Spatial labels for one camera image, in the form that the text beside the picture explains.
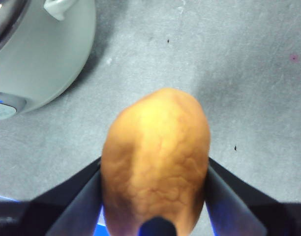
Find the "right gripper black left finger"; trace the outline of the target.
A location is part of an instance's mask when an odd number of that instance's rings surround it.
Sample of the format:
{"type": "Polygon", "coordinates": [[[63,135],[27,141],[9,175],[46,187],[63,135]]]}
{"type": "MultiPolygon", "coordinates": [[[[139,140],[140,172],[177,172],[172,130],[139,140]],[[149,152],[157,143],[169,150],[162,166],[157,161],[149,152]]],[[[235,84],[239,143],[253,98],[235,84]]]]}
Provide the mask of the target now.
{"type": "Polygon", "coordinates": [[[25,235],[93,235],[102,205],[100,161],[33,199],[25,212],[25,235]]]}

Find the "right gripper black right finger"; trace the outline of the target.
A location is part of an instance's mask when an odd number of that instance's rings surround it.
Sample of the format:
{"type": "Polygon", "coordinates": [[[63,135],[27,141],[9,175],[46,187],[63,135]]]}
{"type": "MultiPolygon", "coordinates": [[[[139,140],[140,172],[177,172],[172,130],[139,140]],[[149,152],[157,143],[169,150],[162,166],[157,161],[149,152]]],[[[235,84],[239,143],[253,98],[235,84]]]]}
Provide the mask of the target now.
{"type": "Polygon", "coordinates": [[[286,236],[288,215],[277,200],[209,159],[206,205],[216,236],[286,236]]]}

